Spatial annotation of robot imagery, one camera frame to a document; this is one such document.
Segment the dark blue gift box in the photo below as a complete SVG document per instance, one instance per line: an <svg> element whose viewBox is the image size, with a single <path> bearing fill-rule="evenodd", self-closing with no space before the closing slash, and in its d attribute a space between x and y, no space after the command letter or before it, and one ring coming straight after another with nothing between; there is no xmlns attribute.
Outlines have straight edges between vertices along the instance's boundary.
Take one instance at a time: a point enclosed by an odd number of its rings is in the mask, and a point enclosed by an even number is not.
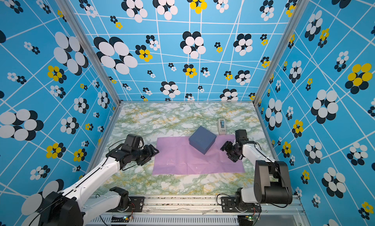
<svg viewBox="0 0 375 226"><path fill-rule="evenodd" d="M202 154L206 154L216 140L216 135L199 126L198 129L188 138L189 144Z"/></svg>

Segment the purple wrapping paper sheet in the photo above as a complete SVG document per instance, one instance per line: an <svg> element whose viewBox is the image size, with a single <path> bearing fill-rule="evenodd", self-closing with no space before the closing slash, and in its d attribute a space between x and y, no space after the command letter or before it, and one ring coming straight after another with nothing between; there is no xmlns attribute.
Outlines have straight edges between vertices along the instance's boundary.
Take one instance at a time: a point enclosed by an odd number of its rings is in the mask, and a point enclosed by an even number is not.
<svg viewBox="0 0 375 226"><path fill-rule="evenodd" d="M219 135L202 154L189 144L188 137L164 137L157 139L153 175L201 175L215 173L244 173L241 161L231 161L220 148L234 135Z"/></svg>

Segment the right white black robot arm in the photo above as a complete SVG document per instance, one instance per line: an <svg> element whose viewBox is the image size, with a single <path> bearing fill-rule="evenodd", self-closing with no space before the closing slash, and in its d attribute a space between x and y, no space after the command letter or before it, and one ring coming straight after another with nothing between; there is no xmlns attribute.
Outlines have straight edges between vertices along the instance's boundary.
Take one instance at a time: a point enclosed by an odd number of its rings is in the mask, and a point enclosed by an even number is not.
<svg viewBox="0 0 375 226"><path fill-rule="evenodd" d="M249 188L239 188L235 193L235 207L240 212L260 204L285 208L293 201L288 165L266 155L260 144L247 137L246 130L235 131L235 140L226 141L220 148L228 158L237 162L249 160L254 165L254 183Z"/></svg>

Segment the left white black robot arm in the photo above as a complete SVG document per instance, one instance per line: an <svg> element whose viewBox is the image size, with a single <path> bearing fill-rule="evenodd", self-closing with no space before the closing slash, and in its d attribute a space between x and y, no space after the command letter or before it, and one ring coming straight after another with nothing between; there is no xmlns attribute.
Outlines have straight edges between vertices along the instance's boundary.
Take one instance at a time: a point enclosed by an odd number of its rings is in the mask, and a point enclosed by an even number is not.
<svg viewBox="0 0 375 226"><path fill-rule="evenodd" d="M116 142L105 158L78 182L45 197L41 210L29 225L36 226L85 226L103 213L120 208L135 210L129 192L113 187L109 192L93 201L89 198L110 177L126 170L126 165L135 162L143 166L156 156L159 150L146 145L142 137L129 134L126 139Z"/></svg>

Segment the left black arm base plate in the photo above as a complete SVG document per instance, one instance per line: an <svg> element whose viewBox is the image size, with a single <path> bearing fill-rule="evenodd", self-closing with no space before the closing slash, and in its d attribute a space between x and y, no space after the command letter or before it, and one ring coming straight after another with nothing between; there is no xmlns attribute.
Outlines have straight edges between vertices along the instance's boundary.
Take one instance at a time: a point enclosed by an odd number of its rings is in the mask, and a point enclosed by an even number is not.
<svg viewBox="0 0 375 226"><path fill-rule="evenodd" d="M121 200L119 206L114 209L115 212L140 213L144 207L144 196L130 196L127 200Z"/></svg>

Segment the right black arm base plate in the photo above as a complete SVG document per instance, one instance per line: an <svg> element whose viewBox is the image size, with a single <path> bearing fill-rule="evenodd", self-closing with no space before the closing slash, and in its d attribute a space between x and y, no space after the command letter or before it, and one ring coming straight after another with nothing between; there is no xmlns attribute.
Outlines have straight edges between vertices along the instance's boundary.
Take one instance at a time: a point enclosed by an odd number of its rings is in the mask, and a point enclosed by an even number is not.
<svg viewBox="0 0 375 226"><path fill-rule="evenodd" d="M256 203L245 203L235 197L224 196L220 197L219 204L221 205L223 213L260 213L262 207Z"/></svg>

